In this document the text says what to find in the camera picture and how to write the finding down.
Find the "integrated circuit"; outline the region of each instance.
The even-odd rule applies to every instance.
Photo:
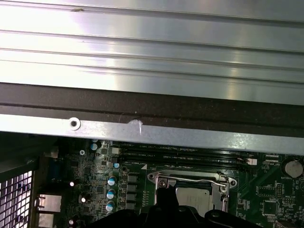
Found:
[[[264,215],[276,215],[276,201],[264,201],[263,214]]]
[[[98,187],[96,188],[96,191],[97,191],[97,192],[103,192],[103,190],[104,190],[104,188],[101,187],[101,186],[98,186]]]
[[[91,168],[90,167],[85,167],[84,168],[84,173],[85,174],[90,174],[91,173]]]

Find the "green circuit board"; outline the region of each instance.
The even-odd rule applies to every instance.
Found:
[[[154,204],[155,184],[147,175],[163,169],[221,172],[237,180],[237,186],[229,193],[229,213],[265,228],[274,228],[278,219],[296,222],[300,227],[304,225],[301,222],[304,220],[304,177],[291,178],[282,171],[285,161],[303,163],[303,157],[110,141],[99,143],[100,148],[93,151],[91,140],[69,139],[59,148],[59,157],[54,162],[61,171],[60,174],[52,171],[50,179],[70,181],[79,178],[80,183],[63,195],[61,213],[56,215],[57,227],[66,227],[75,214],[84,223],[111,214],[106,209],[110,189],[115,192],[111,200],[113,211],[134,208],[139,213],[140,208]],[[112,176],[115,184],[109,186],[108,180]],[[135,195],[131,203],[126,200],[130,190],[127,187],[129,176],[133,177],[134,189],[131,191]],[[85,193],[90,193],[91,199],[80,203],[79,195]]]

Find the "black ram slot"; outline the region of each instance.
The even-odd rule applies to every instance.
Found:
[[[219,160],[205,160],[204,158],[195,159],[179,159],[177,157],[167,157],[161,155],[150,155],[150,156],[134,156],[124,154],[120,156],[121,162],[147,162],[153,164],[169,164],[176,166],[190,166],[190,167],[217,167],[223,169],[236,169],[236,170],[247,170],[248,165],[238,163],[235,160],[229,162],[220,162]]]

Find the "chip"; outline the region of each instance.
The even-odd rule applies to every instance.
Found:
[[[91,168],[90,167],[85,167],[84,168],[84,173],[85,174],[90,174],[91,173]]]
[[[127,201],[135,201],[136,200],[136,195],[132,193],[127,194]]]
[[[101,149],[101,154],[106,154],[107,153],[107,149]]]
[[[264,201],[263,212],[264,215],[276,215],[276,202]]]
[[[102,192],[102,191],[103,191],[103,187],[98,186],[98,187],[96,188],[96,191],[97,191],[97,192]]]
[[[77,167],[78,166],[78,162],[77,161],[71,161],[71,166],[72,167]]]
[[[129,175],[128,176],[128,182],[137,182],[137,176]]]
[[[89,208],[89,207],[84,207],[84,213],[88,213],[88,212],[89,212],[89,210],[90,210],[90,208]]]
[[[120,193],[120,197],[126,197],[127,196],[127,194],[126,193]]]
[[[127,191],[136,191],[136,185],[128,184]]]
[[[129,210],[135,210],[135,203],[127,203],[125,208]]]

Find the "reflective metal surface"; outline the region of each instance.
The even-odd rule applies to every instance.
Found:
[[[74,131],[63,119],[0,114],[0,131],[304,155],[304,138],[216,132],[129,123],[81,121]]]
[[[1,1],[0,82],[304,105],[303,6]]]

